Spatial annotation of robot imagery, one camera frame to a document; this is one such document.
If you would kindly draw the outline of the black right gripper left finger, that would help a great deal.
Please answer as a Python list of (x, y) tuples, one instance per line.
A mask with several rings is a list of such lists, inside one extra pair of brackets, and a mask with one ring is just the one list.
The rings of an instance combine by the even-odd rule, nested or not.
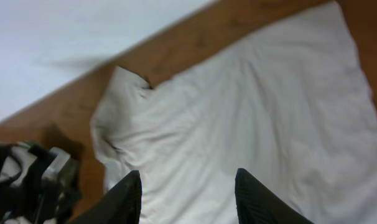
[(138, 170), (131, 171), (104, 197), (72, 224), (139, 224), (142, 183)]

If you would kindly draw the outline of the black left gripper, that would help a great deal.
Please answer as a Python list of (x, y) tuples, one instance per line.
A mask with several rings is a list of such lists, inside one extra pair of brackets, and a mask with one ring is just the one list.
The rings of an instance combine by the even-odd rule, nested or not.
[(72, 156), (68, 180), (43, 181), (53, 161), (35, 142), (0, 142), (0, 223), (67, 223), (80, 200), (79, 163)]

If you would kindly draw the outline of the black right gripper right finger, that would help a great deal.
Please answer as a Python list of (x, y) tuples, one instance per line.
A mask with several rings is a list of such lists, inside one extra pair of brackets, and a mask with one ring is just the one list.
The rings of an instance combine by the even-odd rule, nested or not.
[(236, 173), (235, 198), (239, 224), (312, 224), (243, 168)]

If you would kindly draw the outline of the white t-shirt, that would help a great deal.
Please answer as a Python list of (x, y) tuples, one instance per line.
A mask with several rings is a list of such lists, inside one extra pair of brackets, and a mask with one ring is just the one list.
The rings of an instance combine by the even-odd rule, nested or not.
[(140, 172), (141, 223), (237, 223), (239, 168), (314, 223), (377, 223), (377, 114), (335, 2), (155, 89), (116, 67), (91, 133), (106, 190)]

